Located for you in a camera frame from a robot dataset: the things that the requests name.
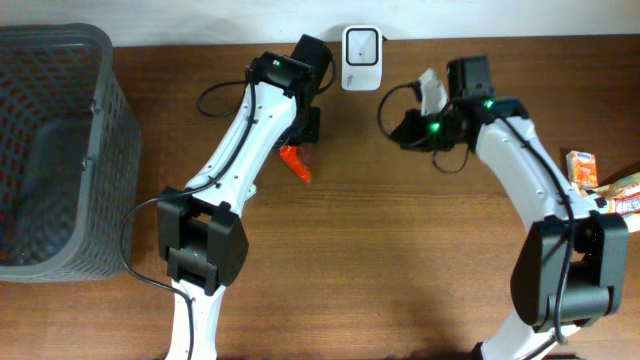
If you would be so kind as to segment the red Hacks candy bag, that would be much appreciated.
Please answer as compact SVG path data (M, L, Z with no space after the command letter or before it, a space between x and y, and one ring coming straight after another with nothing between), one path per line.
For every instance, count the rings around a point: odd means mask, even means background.
M312 181L312 154L313 146L309 143L283 145L279 149L280 158L305 184Z

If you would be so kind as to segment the orange tissue pack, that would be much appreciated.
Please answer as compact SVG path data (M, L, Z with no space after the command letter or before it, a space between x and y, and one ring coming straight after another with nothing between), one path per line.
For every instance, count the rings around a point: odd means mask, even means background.
M598 186L596 156L588 152L570 151L566 155L569 181L582 189Z

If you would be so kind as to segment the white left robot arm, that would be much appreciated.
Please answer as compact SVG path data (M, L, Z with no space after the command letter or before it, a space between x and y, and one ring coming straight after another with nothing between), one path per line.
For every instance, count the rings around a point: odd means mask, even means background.
M303 35L289 56L255 58L227 133L184 190L167 188L157 205L159 254L175 294L170 359L214 359L225 290L238 277L249 243L241 222L250 188L269 152L297 153L319 138L314 97L335 66L328 45Z

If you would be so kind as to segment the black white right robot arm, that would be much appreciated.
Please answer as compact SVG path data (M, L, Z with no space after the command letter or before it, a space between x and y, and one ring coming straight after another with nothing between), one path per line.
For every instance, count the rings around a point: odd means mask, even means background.
M485 55L452 60L447 80L426 70L408 83L421 105L384 135L438 155L459 144L496 176L527 237L510 279L513 310L473 359L546 359L621 305L629 229L581 196L541 144L516 97L498 97Z

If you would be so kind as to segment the white barcode scanner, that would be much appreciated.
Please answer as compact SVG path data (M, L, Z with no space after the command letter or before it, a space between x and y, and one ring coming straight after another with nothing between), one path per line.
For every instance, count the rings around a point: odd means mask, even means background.
M373 25L352 25L342 32L341 86L346 91L374 91L383 72L383 36Z

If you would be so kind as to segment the grey plastic mesh basket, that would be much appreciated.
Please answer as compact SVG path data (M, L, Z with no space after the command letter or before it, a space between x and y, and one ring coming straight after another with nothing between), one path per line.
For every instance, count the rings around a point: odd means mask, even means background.
M88 24L1 30L1 278L101 280L122 270L141 128Z

